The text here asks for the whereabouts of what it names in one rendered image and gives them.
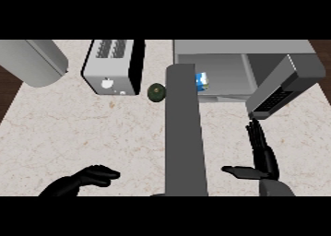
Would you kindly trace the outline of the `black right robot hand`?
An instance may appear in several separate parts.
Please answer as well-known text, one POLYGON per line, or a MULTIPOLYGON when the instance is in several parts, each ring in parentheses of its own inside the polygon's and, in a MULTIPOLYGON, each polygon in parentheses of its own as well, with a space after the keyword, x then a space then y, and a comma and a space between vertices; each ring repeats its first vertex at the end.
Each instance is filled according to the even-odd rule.
POLYGON ((252 119, 245 126, 252 148, 252 167, 223 166, 221 171, 230 173, 236 179, 245 180, 277 180, 279 168, 271 148, 267 144, 261 125, 252 119))

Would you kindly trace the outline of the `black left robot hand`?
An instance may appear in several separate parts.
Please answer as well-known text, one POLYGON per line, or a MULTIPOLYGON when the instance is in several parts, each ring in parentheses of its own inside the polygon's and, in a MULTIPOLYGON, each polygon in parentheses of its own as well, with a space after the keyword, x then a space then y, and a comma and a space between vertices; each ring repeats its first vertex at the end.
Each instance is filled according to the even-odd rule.
POLYGON ((71 176, 60 177, 42 189, 40 196, 76 196, 78 188, 87 185, 107 187, 110 180, 119 178, 119 172, 103 165, 91 165, 71 176))

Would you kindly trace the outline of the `grey microwave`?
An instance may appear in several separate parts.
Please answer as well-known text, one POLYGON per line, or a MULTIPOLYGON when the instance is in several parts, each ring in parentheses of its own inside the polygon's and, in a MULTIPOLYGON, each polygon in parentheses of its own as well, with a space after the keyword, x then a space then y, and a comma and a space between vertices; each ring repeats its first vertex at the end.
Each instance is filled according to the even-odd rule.
POLYGON ((307 40, 175 40, 172 62, 203 73, 201 102, 242 102, 267 119, 322 80, 325 69, 307 40))

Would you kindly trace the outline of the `blue and white milk carton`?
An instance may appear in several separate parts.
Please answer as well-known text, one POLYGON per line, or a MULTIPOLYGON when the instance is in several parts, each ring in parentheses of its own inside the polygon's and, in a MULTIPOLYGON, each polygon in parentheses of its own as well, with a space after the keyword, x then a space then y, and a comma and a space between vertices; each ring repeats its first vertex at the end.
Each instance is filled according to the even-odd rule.
POLYGON ((196 90, 205 91, 208 89, 208 78, 203 72, 195 74, 196 90))

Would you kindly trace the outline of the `dark green avocado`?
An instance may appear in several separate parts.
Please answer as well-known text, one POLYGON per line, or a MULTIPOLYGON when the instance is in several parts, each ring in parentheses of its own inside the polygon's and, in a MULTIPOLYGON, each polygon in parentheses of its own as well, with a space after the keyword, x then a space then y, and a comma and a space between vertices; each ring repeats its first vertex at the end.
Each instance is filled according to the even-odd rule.
POLYGON ((152 102, 159 102, 165 98, 165 87, 159 83, 153 83, 147 87, 147 99, 152 102))

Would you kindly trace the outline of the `silver toaster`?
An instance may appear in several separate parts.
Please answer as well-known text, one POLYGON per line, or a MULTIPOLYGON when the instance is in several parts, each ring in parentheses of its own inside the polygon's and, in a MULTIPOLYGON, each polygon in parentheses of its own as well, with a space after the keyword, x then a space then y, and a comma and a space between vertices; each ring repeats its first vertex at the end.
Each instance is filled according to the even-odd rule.
POLYGON ((96 95, 138 94, 144 49, 143 40, 91 40, 79 75, 96 95))

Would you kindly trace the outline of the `pale grey rounded appliance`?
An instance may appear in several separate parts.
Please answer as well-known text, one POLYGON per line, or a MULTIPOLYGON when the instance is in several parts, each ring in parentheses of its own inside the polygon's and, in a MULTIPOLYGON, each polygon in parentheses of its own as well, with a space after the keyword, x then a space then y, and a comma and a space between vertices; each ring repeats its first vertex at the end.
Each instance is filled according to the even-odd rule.
POLYGON ((0 40, 0 65, 32 87, 53 84, 68 59, 51 40, 0 40))

